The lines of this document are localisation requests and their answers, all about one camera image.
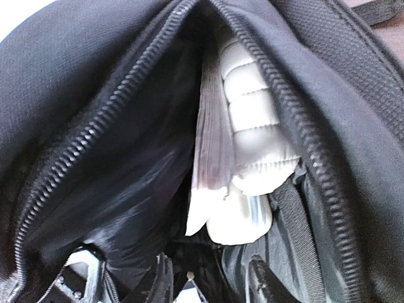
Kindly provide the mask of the beige glasses case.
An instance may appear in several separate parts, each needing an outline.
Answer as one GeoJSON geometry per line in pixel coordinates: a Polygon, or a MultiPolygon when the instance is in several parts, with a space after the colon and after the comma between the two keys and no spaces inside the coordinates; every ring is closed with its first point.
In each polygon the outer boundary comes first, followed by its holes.
{"type": "Polygon", "coordinates": [[[228,195],[219,202],[206,223],[210,239],[224,246],[253,243],[272,226],[268,197],[246,196],[231,185],[228,195]]]}

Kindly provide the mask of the cream fabric pencil pouch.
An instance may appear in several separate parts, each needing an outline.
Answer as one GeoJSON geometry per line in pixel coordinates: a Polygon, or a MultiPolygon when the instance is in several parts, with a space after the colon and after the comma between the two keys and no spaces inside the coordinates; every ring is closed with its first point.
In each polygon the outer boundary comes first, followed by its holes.
{"type": "Polygon", "coordinates": [[[235,39],[220,46],[220,72],[235,144],[234,185],[247,196],[272,193],[299,163],[255,59],[235,39]]]}

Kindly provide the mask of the illustrated paperback book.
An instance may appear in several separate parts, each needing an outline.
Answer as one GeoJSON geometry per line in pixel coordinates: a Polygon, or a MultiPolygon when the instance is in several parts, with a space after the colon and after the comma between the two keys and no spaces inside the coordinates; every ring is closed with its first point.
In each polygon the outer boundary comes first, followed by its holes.
{"type": "Polygon", "coordinates": [[[185,235],[203,227],[229,194],[234,145],[220,68],[205,62],[201,75],[199,112],[185,235]]]}

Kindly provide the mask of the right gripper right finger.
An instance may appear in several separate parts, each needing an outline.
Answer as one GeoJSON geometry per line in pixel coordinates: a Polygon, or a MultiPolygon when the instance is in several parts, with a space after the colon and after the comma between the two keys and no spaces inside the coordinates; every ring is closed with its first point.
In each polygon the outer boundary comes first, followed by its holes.
{"type": "Polygon", "coordinates": [[[260,256],[250,260],[247,279],[251,302],[287,302],[282,284],[260,256]]]}

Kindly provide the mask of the black student backpack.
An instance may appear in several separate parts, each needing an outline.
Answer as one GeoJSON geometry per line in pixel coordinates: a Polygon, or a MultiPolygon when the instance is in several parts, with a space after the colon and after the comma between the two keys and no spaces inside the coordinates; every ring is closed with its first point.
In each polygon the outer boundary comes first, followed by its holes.
{"type": "Polygon", "coordinates": [[[1,301],[403,301],[402,1],[55,1],[1,42],[1,301]],[[202,69],[240,42],[300,160],[253,243],[185,235],[202,69]]]}

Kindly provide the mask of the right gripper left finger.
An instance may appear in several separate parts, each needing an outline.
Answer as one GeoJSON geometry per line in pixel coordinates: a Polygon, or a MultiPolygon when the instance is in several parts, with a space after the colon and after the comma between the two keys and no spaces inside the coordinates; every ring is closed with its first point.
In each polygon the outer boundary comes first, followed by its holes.
{"type": "Polygon", "coordinates": [[[163,252],[150,268],[151,287],[148,302],[171,303],[174,301],[174,274],[172,260],[163,252]]]}

